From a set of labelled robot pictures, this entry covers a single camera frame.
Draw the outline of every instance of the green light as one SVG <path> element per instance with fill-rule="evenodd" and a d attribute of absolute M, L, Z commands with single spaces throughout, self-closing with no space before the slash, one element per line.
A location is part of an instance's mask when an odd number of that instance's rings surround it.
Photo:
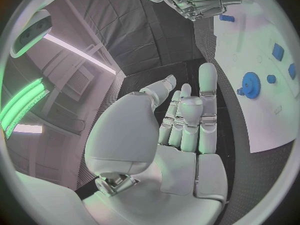
<path fill-rule="evenodd" d="M 33 89 L 35 86 L 39 85 L 41 83 L 43 78 L 39 78 L 35 80 L 34 82 L 30 83 L 28 86 L 23 88 L 21 91 L 19 91 L 9 102 L 8 104 L 3 108 L 3 110 L 0 112 L 0 121 L 2 121 L 3 117 L 6 115 L 6 113 L 11 109 L 11 107 L 18 101 L 24 94 L 26 94 L 28 91 Z"/>
<path fill-rule="evenodd" d="M 26 106 L 15 116 L 15 118 L 9 124 L 9 127 L 5 131 L 5 136 L 7 139 L 10 138 L 12 132 L 14 131 L 17 124 L 20 120 L 25 116 L 25 114 L 35 105 L 38 101 L 40 101 L 43 97 L 45 97 L 49 93 L 48 90 L 43 90 L 40 94 L 34 97 Z"/>
<path fill-rule="evenodd" d="M 5 131 L 12 120 L 16 117 L 16 115 L 37 95 L 45 90 L 44 84 L 40 83 L 39 85 L 32 88 L 26 94 L 24 94 L 18 101 L 14 103 L 14 105 L 8 110 L 5 114 L 4 118 L 1 121 L 1 125 L 3 130 Z"/>

